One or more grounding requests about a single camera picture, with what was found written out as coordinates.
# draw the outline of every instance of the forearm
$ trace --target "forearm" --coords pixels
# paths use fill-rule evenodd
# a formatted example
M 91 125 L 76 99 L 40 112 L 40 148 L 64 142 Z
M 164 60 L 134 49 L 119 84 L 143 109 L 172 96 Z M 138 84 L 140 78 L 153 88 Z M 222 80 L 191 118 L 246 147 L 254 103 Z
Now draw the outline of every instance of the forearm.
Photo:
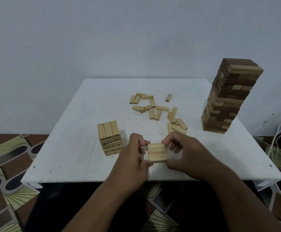
M 206 180 L 216 192 L 230 231 L 281 231 L 281 223 L 228 167 Z
M 104 182 L 62 232 L 107 231 L 126 195 Z

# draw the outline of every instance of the left hand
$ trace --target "left hand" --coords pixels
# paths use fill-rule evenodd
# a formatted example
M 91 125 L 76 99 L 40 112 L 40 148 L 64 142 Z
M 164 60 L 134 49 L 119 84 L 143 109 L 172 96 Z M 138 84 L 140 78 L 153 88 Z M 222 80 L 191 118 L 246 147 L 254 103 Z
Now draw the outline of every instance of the left hand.
M 151 160 L 142 160 L 139 154 L 146 152 L 141 146 L 150 144 L 142 135 L 132 133 L 129 143 L 122 149 L 105 183 L 126 196 L 137 191 L 147 179 Z

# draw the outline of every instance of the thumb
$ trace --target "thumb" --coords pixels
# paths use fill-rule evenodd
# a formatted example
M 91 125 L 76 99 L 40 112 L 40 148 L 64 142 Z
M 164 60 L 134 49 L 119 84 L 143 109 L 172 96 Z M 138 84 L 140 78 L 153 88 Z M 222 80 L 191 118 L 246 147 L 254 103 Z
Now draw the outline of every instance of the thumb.
M 169 169 L 181 171 L 181 161 L 180 160 L 166 160 L 166 165 Z
M 143 171 L 147 171 L 148 168 L 152 165 L 153 165 L 153 163 L 152 163 L 151 160 L 143 160 L 140 163 L 140 169 L 143 170 Z

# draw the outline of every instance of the table top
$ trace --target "table top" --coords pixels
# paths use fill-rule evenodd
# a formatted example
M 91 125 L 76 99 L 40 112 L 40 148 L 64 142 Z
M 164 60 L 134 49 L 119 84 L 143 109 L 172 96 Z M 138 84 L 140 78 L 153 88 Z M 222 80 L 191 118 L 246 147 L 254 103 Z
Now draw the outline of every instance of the table top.
M 54 127 L 36 159 L 24 175 L 24 183 L 104 181 L 119 154 L 105 156 L 98 139 L 97 124 L 117 120 L 123 145 L 131 133 L 151 143 L 168 134 L 167 112 L 159 121 L 149 112 L 132 110 L 129 101 L 136 92 L 154 95 L 156 105 L 178 107 L 176 118 L 188 126 L 187 135 L 196 137 L 217 159 L 243 180 L 281 180 L 281 173 L 235 118 L 225 134 L 203 131 L 201 115 L 210 84 L 206 79 L 86 79 Z M 165 102 L 167 95 L 173 97 Z M 150 100 L 140 100 L 140 106 Z M 180 158 L 168 150 L 170 158 Z M 165 163 L 149 168 L 148 180 L 192 180 Z

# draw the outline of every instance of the small wooden block stack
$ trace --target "small wooden block stack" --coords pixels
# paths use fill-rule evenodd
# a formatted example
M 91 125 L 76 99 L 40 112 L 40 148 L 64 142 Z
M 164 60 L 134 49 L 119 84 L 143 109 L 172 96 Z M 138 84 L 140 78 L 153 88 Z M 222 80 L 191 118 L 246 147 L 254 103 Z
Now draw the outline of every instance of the small wooden block stack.
M 162 143 L 148 144 L 148 156 L 153 163 L 160 163 L 168 160 L 166 148 Z
M 202 115 L 203 130 L 224 134 L 263 71 L 250 59 L 224 58 Z
M 106 156 L 118 154 L 123 146 L 117 121 L 97 125 L 99 140 Z

